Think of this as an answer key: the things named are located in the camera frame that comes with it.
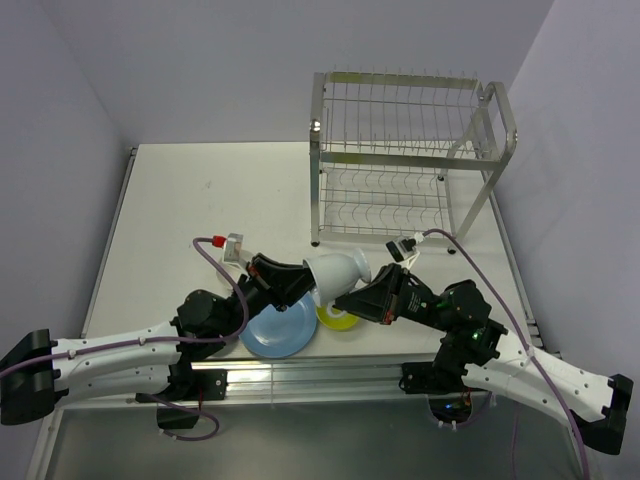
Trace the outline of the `pale blue mug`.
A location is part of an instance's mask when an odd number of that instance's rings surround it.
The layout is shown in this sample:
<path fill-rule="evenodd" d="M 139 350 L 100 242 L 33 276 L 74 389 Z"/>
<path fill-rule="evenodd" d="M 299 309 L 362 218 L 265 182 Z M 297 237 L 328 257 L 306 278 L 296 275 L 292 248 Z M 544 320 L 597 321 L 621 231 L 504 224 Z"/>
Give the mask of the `pale blue mug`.
<path fill-rule="evenodd" d="M 372 280 L 369 262 L 362 249 L 350 254 L 331 253 L 303 260 L 313 277 L 311 296 L 318 306 L 325 306 L 351 292 L 359 281 Z"/>

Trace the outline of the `lime green bowl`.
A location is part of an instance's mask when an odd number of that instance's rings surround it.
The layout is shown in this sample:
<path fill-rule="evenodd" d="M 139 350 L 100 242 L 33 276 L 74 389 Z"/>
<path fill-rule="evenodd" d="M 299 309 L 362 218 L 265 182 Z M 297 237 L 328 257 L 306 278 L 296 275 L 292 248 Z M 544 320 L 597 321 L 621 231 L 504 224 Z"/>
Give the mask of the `lime green bowl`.
<path fill-rule="evenodd" d="M 333 305 L 317 307 L 316 316 L 322 325 L 334 331 L 347 331 L 359 322 L 357 316 L 336 309 Z"/>

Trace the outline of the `white ceramic bowl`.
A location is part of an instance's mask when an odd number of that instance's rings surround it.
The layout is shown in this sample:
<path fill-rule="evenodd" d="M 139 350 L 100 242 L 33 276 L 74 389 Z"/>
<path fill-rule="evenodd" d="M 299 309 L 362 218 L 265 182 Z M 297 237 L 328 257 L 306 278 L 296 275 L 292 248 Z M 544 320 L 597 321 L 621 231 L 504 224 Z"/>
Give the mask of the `white ceramic bowl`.
<path fill-rule="evenodd" d="M 232 288 L 232 284 L 228 278 L 230 278 L 234 283 L 238 283 L 240 277 L 244 274 L 244 270 L 237 264 L 223 263 L 221 268 L 223 272 L 216 271 L 216 277 L 221 284 L 228 289 Z"/>

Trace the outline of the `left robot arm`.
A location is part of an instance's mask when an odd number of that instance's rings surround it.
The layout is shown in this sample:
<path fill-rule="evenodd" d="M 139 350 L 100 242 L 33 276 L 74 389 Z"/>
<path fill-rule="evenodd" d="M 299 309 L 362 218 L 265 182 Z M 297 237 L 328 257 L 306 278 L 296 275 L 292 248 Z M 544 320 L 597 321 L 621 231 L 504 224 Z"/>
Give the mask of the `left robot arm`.
<path fill-rule="evenodd" d="M 1 422 L 39 420 L 70 399 L 73 383 L 97 395 L 98 378 L 144 367 L 165 367 L 152 394 L 183 399 L 195 386 L 193 362 L 222 350 L 266 307 L 284 311 L 315 285 L 307 263 L 283 264 L 258 254 L 230 296 L 195 290 L 169 322 L 92 340 L 55 340 L 47 329 L 31 331 L 1 360 Z"/>

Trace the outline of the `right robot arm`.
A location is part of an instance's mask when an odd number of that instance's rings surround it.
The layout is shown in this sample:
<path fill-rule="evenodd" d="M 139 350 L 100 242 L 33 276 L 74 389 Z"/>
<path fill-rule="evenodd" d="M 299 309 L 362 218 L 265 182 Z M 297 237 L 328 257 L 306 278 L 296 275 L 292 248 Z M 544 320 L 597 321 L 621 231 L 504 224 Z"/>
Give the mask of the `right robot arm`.
<path fill-rule="evenodd" d="M 367 286 L 335 301 L 339 310 L 389 325 L 402 318 L 443 332 L 431 361 L 402 366 L 407 394 L 491 391 L 577 426 L 583 443 L 604 454 L 621 451 L 633 382 L 575 367 L 521 340 L 490 317 L 491 307 L 471 280 L 441 294 L 396 264 Z"/>

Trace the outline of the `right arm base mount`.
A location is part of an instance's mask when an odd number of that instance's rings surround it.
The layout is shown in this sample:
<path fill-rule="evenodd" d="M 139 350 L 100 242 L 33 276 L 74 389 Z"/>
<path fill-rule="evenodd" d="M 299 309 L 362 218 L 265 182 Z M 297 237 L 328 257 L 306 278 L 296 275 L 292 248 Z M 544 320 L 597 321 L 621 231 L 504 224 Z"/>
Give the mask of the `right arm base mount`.
<path fill-rule="evenodd" d="M 432 362 L 403 363 L 398 387 L 407 395 L 425 395 L 432 415 L 444 423 L 462 423 L 472 414 L 471 389 Z"/>

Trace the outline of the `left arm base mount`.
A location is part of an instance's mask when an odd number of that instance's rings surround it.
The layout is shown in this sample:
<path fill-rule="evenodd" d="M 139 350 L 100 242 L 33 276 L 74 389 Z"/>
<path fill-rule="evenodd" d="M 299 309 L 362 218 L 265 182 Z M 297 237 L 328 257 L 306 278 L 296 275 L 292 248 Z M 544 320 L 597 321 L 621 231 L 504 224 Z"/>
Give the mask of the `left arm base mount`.
<path fill-rule="evenodd" d="M 138 393 L 138 404 L 156 405 L 156 424 L 160 434 L 173 441 L 199 442 L 215 437 L 221 428 L 219 419 L 205 408 L 207 401 L 226 397 L 227 371 L 193 372 L 183 384 L 171 385 L 167 392 Z"/>

